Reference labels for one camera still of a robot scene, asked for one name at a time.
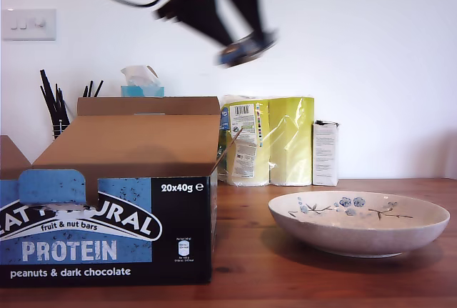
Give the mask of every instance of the yellow packaging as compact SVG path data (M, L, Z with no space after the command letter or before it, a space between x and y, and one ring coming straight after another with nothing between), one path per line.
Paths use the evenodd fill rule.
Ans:
M269 108L271 183L311 185L314 99L270 99Z
M226 145L230 144L232 137L243 127L243 131L227 153L227 183L237 186L269 184L268 100L247 99L226 104L222 114L228 114L229 120L229 130L225 132Z

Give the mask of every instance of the box flap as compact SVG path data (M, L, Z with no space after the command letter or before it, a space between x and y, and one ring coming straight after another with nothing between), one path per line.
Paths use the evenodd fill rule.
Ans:
M18 179L22 171L30 167L29 160L9 136L0 136L0 179Z
M206 176L216 162L219 116L79 116L34 162L85 177Z
M78 100L78 116L165 114L217 115L217 97L87 97Z
M202 177L216 162L216 97L84 98L78 113L33 168L81 172L89 205L100 178Z

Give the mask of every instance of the white bowl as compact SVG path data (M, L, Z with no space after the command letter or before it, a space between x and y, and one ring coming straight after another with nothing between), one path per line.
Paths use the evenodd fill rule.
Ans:
M349 257L392 257L423 247L450 214L420 199L373 192L299 192L268 203L276 223L303 242Z

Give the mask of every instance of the light switch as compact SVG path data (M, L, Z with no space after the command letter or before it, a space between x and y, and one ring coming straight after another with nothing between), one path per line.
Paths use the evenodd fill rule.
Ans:
M19 19L19 29L27 29L27 21L25 19Z
M10 29L17 29L17 20L11 19L11 23L9 24Z
M3 40L56 40L56 10L2 10L1 36Z

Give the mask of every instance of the table surface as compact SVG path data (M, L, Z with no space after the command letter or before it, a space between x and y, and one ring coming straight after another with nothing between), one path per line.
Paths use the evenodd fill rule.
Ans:
M221 185L210 284L0 289L0 307L457 307L457 219L433 243L397 257L326 254L280 230L267 208L282 194L326 189ZM416 197L457 216L451 179L342 180L336 190Z

